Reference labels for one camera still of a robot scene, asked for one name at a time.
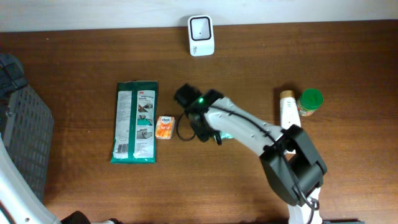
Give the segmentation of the white tube gold cap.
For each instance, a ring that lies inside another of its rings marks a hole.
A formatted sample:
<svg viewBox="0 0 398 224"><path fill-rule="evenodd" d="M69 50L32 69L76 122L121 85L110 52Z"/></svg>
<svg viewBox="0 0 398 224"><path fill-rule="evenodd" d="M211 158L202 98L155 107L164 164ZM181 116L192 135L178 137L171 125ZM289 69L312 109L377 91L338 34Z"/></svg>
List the white tube gold cap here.
<svg viewBox="0 0 398 224"><path fill-rule="evenodd" d="M292 125L301 127L297 102L292 90L280 93L280 125L284 129L289 129Z"/></svg>

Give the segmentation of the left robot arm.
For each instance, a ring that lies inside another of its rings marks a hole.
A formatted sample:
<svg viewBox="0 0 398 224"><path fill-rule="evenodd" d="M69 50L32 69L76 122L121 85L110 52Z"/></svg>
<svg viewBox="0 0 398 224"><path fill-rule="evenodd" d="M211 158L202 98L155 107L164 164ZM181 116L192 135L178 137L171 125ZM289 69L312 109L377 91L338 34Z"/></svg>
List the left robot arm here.
<svg viewBox="0 0 398 224"><path fill-rule="evenodd" d="M30 189L1 143L1 223L90 223L85 214L75 211L59 219Z"/></svg>

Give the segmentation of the green lid jar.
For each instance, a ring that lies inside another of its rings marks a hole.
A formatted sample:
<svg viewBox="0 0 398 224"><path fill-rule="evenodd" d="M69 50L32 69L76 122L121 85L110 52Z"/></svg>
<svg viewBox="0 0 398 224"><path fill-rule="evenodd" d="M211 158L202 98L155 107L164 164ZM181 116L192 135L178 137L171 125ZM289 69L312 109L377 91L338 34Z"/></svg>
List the green lid jar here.
<svg viewBox="0 0 398 224"><path fill-rule="evenodd" d="M320 90L310 88L305 90L297 101L300 116L312 115L323 104L323 95Z"/></svg>

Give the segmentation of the teal wipes pack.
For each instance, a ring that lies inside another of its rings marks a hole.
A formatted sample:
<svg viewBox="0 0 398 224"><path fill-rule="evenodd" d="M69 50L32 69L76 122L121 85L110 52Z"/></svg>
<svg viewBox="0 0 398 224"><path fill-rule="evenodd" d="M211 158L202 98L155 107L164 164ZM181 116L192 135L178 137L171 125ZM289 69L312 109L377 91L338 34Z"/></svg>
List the teal wipes pack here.
<svg viewBox="0 0 398 224"><path fill-rule="evenodd" d="M220 132L220 138L224 140L224 139L233 139L234 137L226 132Z"/></svg>

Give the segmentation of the green 3M gloves package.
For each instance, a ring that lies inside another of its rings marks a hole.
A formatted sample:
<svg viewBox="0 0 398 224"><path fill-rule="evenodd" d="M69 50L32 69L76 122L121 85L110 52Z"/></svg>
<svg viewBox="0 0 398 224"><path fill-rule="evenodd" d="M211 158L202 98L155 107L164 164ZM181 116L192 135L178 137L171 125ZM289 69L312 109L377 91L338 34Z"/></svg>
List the green 3M gloves package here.
<svg viewBox="0 0 398 224"><path fill-rule="evenodd" d="M112 164L154 164L157 81L117 85Z"/></svg>

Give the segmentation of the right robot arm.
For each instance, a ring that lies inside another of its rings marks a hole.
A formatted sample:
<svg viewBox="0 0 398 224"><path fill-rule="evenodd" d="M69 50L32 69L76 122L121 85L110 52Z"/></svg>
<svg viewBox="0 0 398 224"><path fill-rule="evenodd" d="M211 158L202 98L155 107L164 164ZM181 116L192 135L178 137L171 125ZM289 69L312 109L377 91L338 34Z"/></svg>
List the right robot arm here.
<svg viewBox="0 0 398 224"><path fill-rule="evenodd" d="M289 210L289 223L323 223L319 194L327 167L310 136L299 126L284 129L236 106L222 93L202 93L188 83L174 94L193 135L222 143L228 133L258 156L268 184Z"/></svg>

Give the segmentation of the orange tissue pack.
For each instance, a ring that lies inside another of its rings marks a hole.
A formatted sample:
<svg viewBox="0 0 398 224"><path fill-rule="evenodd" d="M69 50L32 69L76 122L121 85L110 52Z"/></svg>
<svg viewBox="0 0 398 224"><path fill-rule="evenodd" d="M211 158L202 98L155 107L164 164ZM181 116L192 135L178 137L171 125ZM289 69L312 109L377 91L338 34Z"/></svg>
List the orange tissue pack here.
<svg viewBox="0 0 398 224"><path fill-rule="evenodd" d="M155 127L155 137L157 139L171 139L174 126L175 118L173 116L159 116Z"/></svg>

